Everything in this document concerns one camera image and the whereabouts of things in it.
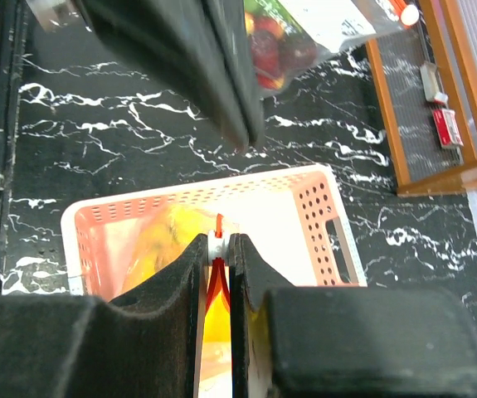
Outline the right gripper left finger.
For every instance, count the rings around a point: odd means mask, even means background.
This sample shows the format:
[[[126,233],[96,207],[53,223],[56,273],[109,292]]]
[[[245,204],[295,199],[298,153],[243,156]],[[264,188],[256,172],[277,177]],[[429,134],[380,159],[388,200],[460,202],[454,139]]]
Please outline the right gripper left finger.
[[[194,397],[207,237],[123,298],[0,295],[0,397]]]

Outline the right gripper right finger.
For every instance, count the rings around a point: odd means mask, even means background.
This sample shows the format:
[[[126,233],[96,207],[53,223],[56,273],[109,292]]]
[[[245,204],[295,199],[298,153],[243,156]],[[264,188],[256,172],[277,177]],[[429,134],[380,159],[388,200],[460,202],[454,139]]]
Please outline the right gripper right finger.
[[[295,286],[231,237],[235,397],[477,397],[477,332],[441,289]]]

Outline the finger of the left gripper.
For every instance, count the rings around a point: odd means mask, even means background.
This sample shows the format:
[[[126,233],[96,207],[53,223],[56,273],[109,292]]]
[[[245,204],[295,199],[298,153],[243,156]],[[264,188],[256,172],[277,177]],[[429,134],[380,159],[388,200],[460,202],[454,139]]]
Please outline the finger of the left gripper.
[[[105,47],[193,102],[236,149],[246,127],[205,1],[78,1]]]
[[[244,3],[215,0],[204,4],[246,127],[246,144],[256,146],[264,137],[265,118],[246,33]]]

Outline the red strawberry bunch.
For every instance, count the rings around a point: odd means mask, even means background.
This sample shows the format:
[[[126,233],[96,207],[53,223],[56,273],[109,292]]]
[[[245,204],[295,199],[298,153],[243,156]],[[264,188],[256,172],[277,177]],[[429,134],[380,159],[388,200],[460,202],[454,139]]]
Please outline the red strawberry bunch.
[[[256,79],[267,94],[316,62],[316,43],[291,16],[257,8],[245,12],[245,24]]]

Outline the clear zip bag orange zipper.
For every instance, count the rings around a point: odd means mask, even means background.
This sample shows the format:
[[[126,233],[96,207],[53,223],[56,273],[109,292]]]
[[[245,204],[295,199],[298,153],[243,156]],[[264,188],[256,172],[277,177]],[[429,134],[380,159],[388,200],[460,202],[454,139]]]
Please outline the clear zip bag orange zipper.
[[[417,24],[409,1],[245,1],[246,34],[263,98],[338,53]]]

